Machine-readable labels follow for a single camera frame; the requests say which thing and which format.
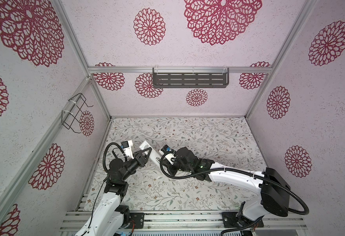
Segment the white remote control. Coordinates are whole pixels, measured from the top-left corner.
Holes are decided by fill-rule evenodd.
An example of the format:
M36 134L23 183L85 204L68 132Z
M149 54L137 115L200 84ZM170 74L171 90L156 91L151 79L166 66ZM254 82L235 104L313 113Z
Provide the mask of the white remote control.
M144 141L141 143L139 146L140 150L144 150L146 148L152 147L147 141ZM151 161L155 166L158 168L160 167L160 160L161 160L162 155L160 154L159 150L155 150L152 147L152 151L150 153L149 161ZM163 159L163 166L165 167L171 167L171 165L165 158Z

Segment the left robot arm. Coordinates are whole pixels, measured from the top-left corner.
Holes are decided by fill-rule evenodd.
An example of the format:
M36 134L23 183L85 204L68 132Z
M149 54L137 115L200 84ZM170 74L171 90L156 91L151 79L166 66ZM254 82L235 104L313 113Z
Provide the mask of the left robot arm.
M138 168L145 167L151 152L152 148L148 147L136 151L133 158L127 161L115 158L110 162L103 196L76 236L114 236L118 229L128 227L129 207L121 204L129 187L126 179L135 174Z

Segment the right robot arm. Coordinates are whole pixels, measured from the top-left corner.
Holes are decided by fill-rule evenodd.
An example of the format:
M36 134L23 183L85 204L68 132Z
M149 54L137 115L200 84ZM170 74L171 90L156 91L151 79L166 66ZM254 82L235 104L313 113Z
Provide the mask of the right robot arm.
M167 148L165 154L168 175L177 179L177 172L186 172L186 178L199 181L226 183L249 190L256 197L241 204L238 218L256 221L267 214L287 217L289 212L289 185L271 168L265 171L246 171L232 168L210 159L198 158L188 148L177 151Z

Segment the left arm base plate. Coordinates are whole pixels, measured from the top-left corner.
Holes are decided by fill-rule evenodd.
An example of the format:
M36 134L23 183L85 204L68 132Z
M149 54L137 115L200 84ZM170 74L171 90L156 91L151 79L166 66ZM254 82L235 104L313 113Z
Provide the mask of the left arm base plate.
M143 229L145 221L144 212L130 212L125 213L122 229Z

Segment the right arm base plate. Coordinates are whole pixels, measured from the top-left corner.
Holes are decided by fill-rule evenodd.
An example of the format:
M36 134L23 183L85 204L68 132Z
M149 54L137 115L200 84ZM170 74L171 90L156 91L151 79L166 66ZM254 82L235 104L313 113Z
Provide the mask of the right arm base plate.
M250 220L238 211L225 211L221 213L221 216L225 228L237 229L246 226L253 227L263 219L263 216L260 216L255 220Z

